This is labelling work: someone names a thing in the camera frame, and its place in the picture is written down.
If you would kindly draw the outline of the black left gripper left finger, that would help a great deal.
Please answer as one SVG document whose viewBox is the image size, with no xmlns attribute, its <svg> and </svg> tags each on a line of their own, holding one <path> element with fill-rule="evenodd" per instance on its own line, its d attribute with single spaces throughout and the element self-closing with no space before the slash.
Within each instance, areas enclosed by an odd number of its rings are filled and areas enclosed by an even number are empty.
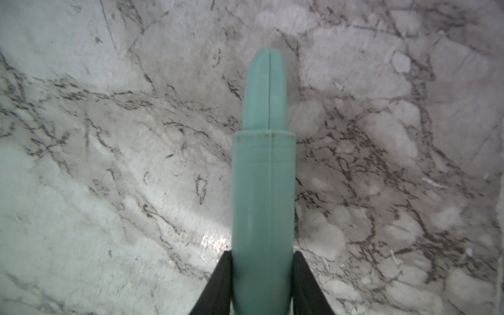
<svg viewBox="0 0 504 315">
<path fill-rule="evenodd" d="M 189 315 L 229 315 L 231 299 L 232 252 L 225 251 Z"/>
</svg>

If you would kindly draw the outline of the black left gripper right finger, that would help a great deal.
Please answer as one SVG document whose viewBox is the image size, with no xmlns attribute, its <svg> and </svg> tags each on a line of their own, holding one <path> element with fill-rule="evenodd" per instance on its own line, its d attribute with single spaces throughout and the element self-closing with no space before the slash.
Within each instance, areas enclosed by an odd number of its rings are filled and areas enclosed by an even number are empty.
<svg viewBox="0 0 504 315">
<path fill-rule="evenodd" d="M 335 315 L 300 251 L 293 255 L 292 298 L 294 315 Z"/>
</svg>

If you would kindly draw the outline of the teal toy microphone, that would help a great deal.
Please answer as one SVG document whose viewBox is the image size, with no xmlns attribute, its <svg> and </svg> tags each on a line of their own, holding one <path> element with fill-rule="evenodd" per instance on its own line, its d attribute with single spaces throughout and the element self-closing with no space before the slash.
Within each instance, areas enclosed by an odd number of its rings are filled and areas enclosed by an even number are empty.
<svg viewBox="0 0 504 315">
<path fill-rule="evenodd" d="M 296 138 L 287 129 L 282 53 L 261 49 L 245 83 L 232 139 L 233 294 L 236 314 L 287 314 L 291 301 Z"/>
</svg>

